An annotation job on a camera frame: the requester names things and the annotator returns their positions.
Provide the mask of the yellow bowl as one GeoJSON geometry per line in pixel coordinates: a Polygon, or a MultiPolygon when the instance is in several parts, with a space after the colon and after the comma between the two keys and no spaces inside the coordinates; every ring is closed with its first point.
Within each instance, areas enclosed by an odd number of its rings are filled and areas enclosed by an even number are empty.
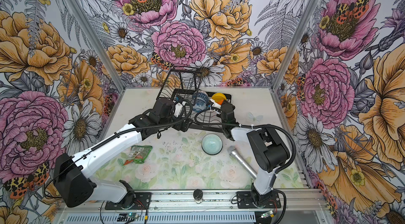
{"type": "Polygon", "coordinates": [[[219,105],[222,105],[224,101],[227,101],[227,97],[222,93],[215,93],[212,95],[212,99],[219,105]]]}

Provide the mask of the blue floral bowl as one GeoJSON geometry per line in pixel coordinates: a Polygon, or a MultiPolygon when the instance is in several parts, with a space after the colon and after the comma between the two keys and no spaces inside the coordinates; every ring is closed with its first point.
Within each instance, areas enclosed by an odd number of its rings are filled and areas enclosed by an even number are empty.
{"type": "Polygon", "coordinates": [[[207,109],[207,104],[208,104],[207,99],[197,98],[196,102],[195,102],[195,104],[193,106],[193,111],[194,112],[201,112],[201,111],[207,109]]]}

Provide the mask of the mint green bowl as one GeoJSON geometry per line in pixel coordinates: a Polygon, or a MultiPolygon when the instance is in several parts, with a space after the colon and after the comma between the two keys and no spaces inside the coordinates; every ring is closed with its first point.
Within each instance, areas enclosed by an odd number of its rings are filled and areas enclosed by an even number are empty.
{"type": "Polygon", "coordinates": [[[204,153],[214,156],[222,151],[223,142],[218,135],[208,134],[203,137],[201,147],[204,153]]]}

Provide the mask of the blue triangle pattern bowl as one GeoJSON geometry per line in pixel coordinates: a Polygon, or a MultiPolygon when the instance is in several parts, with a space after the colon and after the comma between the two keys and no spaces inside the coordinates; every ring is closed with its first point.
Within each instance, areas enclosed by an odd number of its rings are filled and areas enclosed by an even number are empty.
{"type": "Polygon", "coordinates": [[[197,97],[197,99],[203,100],[203,101],[205,101],[205,102],[208,102],[208,101],[209,101],[209,96],[208,96],[207,92],[202,91],[202,90],[199,90],[199,91],[197,92],[196,97],[197,97]]]}

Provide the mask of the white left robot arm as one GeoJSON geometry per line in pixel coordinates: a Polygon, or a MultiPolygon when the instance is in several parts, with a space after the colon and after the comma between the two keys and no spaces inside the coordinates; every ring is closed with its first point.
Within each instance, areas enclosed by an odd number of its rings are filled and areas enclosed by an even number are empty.
{"type": "Polygon", "coordinates": [[[124,150],[142,142],[151,135],[174,128],[186,131],[191,124],[193,104],[186,99],[156,100],[154,107],[133,117],[128,124],[110,137],[85,150],[57,158],[54,168],[54,186],[69,208],[88,201],[109,201],[129,209],[135,201],[135,191],[124,180],[110,182],[94,178],[94,174],[124,150]]]}

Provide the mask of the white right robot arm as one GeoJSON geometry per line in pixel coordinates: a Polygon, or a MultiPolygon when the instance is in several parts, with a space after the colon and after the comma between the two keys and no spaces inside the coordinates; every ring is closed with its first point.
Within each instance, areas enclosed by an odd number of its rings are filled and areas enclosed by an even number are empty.
{"type": "Polygon", "coordinates": [[[278,174],[294,162],[297,149],[293,137],[279,126],[238,123],[234,116],[235,106],[227,101],[219,104],[210,99],[208,108],[219,112],[221,122],[213,125],[220,126],[226,138],[250,144],[260,167],[251,186],[252,200],[257,206],[265,204],[277,194],[274,184],[278,174]]]}

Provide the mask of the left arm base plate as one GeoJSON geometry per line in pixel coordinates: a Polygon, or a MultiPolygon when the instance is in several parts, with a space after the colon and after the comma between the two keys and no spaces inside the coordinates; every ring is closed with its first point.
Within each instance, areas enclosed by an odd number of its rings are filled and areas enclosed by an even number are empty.
{"type": "Polygon", "coordinates": [[[148,210],[151,203],[151,192],[128,192],[118,202],[106,202],[105,210],[148,210]]]}

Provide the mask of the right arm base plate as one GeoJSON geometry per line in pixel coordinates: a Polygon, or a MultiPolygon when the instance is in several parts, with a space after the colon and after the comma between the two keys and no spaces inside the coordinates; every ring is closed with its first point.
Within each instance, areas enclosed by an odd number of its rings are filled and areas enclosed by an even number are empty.
{"type": "Polygon", "coordinates": [[[253,195],[251,191],[237,191],[236,205],[238,209],[280,209],[280,196],[276,192],[266,195],[253,195]]]}

